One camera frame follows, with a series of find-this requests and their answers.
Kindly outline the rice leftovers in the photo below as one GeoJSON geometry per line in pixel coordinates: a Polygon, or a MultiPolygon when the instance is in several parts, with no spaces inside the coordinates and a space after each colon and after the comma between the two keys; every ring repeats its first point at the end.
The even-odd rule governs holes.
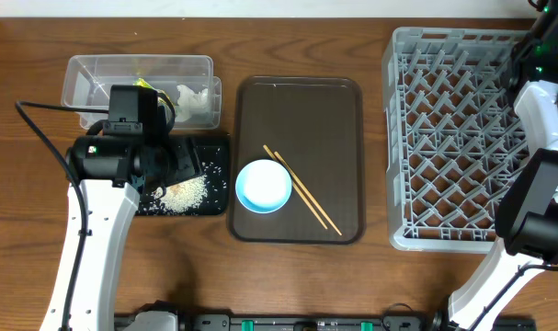
{"type": "Polygon", "coordinates": [[[224,212],[228,202],[227,170],[212,161],[202,162],[203,175],[166,189],[158,188],[150,201],[140,204],[139,215],[210,216],[224,212]]]}

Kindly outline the white tissue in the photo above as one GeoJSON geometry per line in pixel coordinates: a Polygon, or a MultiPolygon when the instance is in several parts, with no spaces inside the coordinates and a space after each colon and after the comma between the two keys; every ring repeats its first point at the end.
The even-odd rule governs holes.
{"type": "Polygon", "coordinates": [[[186,85],[178,85],[177,91],[179,97],[175,106],[176,122],[185,122],[193,116],[203,115],[209,111],[208,88],[204,88],[197,93],[186,85]]]}

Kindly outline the green orange snack wrapper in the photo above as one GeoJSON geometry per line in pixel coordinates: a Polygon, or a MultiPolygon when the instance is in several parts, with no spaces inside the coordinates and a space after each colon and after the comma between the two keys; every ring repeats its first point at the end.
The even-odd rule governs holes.
{"type": "Polygon", "coordinates": [[[158,99],[159,99],[160,102],[167,102],[167,101],[170,100],[170,97],[168,96],[168,94],[164,90],[153,87],[151,84],[149,84],[143,78],[136,79],[133,82],[133,85],[134,86],[145,87],[145,88],[150,88],[150,89],[154,90],[157,93],[157,96],[158,96],[158,99]]]}

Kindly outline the light blue bowl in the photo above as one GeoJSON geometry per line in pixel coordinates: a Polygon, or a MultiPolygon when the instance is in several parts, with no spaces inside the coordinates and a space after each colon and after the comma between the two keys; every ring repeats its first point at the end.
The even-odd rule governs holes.
{"type": "Polygon", "coordinates": [[[247,210],[266,214],[281,209],[289,200],[292,180],[276,161],[259,159],[244,166],[235,182],[235,193],[247,210]]]}

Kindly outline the wooden chopstick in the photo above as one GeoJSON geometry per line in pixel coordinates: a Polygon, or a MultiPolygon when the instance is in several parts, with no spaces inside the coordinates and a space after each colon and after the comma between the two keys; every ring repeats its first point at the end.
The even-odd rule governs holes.
{"type": "MultiPolygon", "coordinates": [[[[265,144],[263,144],[263,149],[265,150],[265,152],[268,154],[268,156],[275,162],[280,163],[281,165],[283,165],[280,160],[273,154],[273,152],[269,149],[269,147],[265,144]]],[[[315,208],[312,206],[312,203],[310,201],[308,201],[308,199],[306,198],[306,196],[304,195],[304,193],[301,191],[301,189],[299,188],[299,186],[294,182],[294,179],[292,178],[292,176],[290,175],[290,179],[291,179],[291,184],[292,187],[295,189],[296,193],[298,194],[298,196],[301,198],[301,200],[304,202],[304,204],[307,206],[307,208],[310,210],[310,212],[312,213],[312,215],[315,217],[315,219],[324,227],[324,229],[327,230],[327,225],[325,224],[325,222],[323,221],[323,219],[320,217],[319,213],[315,210],[315,208]]]]}
{"type": "Polygon", "coordinates": [[[321,206],[321,204],[317,201],[317,199],[314,197],[314,195],[310,192],[310,190],[303,184],[303,182],[300,180],[300,178],[295,174],[295,172],[292,170],[292,168],[289,166],[289,164],[279,154],[279,152],[274,152],[273,154],[280,160],[280,162],[283,165],[285,165],[287,167],[287,170],[290,173],[290,175],[292,176],[292,178],[294,179],[294,182],[299,186],[299,188],[304,193],[304,195],[306,196],[308,201],[310,201],[312,203],[312,206],[319,213],[320,217],[323,219],[325,224],[330,225],[339,236],[342,236],[343,233],[341,232],[341,230],[334,223],[334,221],[330,218],[330,216],[327,214],[327,212],[321,206]]]}

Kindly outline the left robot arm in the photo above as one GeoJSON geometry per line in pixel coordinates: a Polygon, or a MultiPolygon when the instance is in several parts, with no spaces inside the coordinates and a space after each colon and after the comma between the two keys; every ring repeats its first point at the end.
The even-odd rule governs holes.
{"type": "Polygon", "coordinates": [[[198,177],[167,103],[113,107],[58,158],[70,181],[63,251],[44,330],[112,330],[120,266],[143,199],[198,177]]]}

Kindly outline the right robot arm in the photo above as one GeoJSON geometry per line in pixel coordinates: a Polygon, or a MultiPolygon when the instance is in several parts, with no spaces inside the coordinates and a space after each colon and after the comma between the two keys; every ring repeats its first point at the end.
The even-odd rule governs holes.
{"type": "Polygon", "coordinates": [[[489,253],[436,312],[431,330],[534,330],[533,319],[501,312],[534,277],[558,272],[558,0],[531,6],[540,15],[502,78],[530,158],[499,203],[489,253]]]}

